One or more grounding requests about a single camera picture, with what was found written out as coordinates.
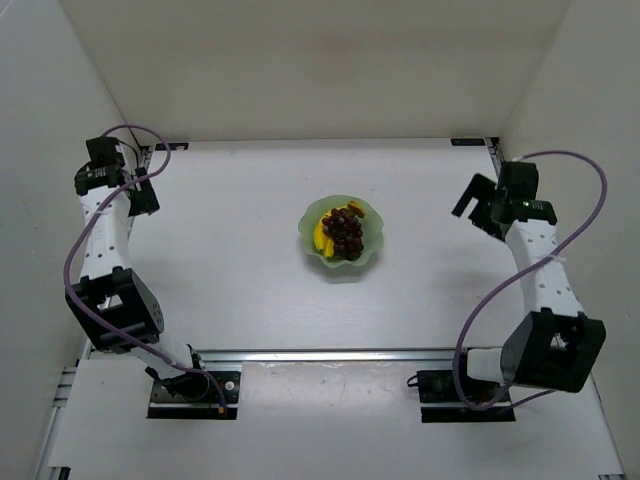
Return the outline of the green glass fruit bowl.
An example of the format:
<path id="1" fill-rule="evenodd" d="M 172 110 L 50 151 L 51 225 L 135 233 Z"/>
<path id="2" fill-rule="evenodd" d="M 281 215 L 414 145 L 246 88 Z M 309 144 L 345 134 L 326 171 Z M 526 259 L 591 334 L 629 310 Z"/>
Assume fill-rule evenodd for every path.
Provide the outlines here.
<path id="1" fill-rule="evenodd" d="M 367 202 L 331 195 L 312 203 L 298 223 L 306 253 L 325 266 L 363 266 L 384 243 L 384 222 Z"/>

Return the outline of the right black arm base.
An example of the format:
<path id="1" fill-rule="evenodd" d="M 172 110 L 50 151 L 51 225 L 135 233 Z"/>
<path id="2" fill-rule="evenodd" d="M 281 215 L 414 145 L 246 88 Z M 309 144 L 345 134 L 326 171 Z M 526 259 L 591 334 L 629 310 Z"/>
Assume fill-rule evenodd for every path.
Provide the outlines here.
<path id="1" fill-rule="evenodd" d="M 406 385 L 418 392 L 423 424 L 516 421 L 509 394 L 485 411 L 469 409 L 457 395 L 451 370 L 419 370 L 407 379 Z"/>

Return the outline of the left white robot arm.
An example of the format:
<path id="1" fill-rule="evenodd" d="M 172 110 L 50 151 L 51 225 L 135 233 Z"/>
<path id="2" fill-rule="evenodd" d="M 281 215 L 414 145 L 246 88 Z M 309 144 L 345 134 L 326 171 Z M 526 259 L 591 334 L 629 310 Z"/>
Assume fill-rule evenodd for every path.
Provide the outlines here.
<path id="1" fill-rule="evenodd" d="M 153 214 L 159 202 L 151 182 L 144 180 L 118 194 L 100 210 L 99 206 L 113 191 L 147 171 L 139 167 L 133 174 L 114 163 L 90 165 L 78 172 L 74 186 L 82 206 L 84 220 L 97 221 L 85 241 L 83 266 L 79 280 L 72 285 L 75 294 L 106 323 L 168 357 L 158 356 L 121 338 L 95 322 L 81 308 L 66 298 L 74 316 L 101 352 L 130 355 L 146 364 L 146 372 L 156 381 L 172 387 L 188 377 L 181 366 L 201 370 L 200 355 L 189 345 L 164 332 L 164 315 L 159 301 L 134 272 L 129 254 L 132 219 Z"/>

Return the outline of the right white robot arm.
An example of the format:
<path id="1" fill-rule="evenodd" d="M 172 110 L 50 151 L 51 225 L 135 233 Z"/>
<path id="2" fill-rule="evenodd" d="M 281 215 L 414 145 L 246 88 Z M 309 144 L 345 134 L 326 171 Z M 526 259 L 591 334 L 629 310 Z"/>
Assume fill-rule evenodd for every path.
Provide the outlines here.
<path id="1" fill-rule="evenodd" d="M 557 218 L 552 205 L 535 197 L 536 175 L 497 182 L 476 174 L 452 213 L 461 216 L 475 200 L 474 226 L 504 242 L 517 273 L 487 295 L 521 286 L 525 316 L 499 348 L 457 348 L 452 364 L 457 394 L 463 379 L 577 393 L 604 344 L 603 321 L 589 317 L 575 297 L 559 260 Z"/>

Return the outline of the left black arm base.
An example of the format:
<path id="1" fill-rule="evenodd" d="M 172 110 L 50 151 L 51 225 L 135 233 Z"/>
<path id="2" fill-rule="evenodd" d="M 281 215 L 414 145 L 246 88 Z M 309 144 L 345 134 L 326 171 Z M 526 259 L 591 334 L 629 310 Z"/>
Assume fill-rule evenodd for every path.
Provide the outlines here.
<path id="1" fill-rule="evenodd" d="M 241 372 L 209 371 L 224 394 L 221 410 L 218 389 L 202 375 L 154 380 L 147 417 L 163 420 L 236 420 L 241 389 Z"/>

